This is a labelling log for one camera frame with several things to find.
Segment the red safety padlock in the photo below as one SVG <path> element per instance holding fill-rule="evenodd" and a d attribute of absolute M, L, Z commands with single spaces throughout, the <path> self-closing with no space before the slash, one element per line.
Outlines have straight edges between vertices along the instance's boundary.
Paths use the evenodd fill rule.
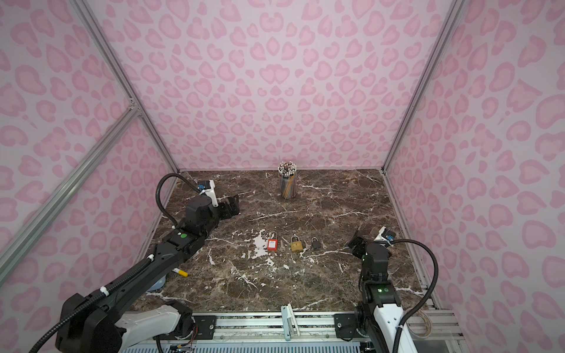
<path fill-rule="evenodd" d="M 269 240 L 267 241 L 267 250 L 269 252 L 276 252 L 278 248 L 278 234 L 276 232 L 272 232 L 270 235 Z"/>

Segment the small black padlock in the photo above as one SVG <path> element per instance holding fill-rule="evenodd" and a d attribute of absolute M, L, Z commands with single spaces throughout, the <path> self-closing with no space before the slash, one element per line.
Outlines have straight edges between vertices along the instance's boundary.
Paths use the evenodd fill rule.
<path fill-rule="evenodd" d="M 313 250 L 318 250 L 318 249 L 321 249 L 323 247 L 323 245 L 322 245 L 322 242 L 318 238 L 314 237 L 314 238 L 311 239 L 311 247 L 312 247 Z"/>

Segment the brass padlock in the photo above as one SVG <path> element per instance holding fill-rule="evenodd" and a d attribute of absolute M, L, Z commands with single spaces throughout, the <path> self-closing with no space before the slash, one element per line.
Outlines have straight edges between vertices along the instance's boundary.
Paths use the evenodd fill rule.
<path fill-rule="evenodd" d="M 292 252 L 298 253 L 298 252 L 304 251 L 303 242 L 299 239 L 299 237 L 297 235 L 293 235 L 291 237 L 290 247 L 291 247 Z"/>

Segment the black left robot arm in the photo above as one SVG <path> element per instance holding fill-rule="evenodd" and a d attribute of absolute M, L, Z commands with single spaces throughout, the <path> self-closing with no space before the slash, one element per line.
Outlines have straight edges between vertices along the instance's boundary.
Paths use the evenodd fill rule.
<path fill-rule="evenodd" d="M 146 259 L 90 295 L 75 294 L 65 301 L 60 326 L 55 330 L 56 348 L 60 352 L 121 352 L 156 336 L 193 335 L 193 311 L 180 301 L 169 301 L 143 313 L 129 313 L 128 309 L 159 280 L 191 259 L 220 221 L 239 213 L 238 195 L 217 205 L 205 195 L 190 199 L 178 229 Z"/>

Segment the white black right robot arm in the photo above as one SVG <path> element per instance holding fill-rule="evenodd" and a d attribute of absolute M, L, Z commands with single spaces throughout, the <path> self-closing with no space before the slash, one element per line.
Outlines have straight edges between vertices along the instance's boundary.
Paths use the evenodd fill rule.
<path fill-rule="evenodd" d="M 358 281 L 361 301 L 356 306 L 358 331 L 370 338 L 376 352 L 416 352 L 413 338 L 406 329 L 401 330 L 398 345 L 394 345 L 405 312 L 388 278 L 391 252 L 384 245 L 358 235 L 353 236 L 347 246 L 361 260 Z"/>

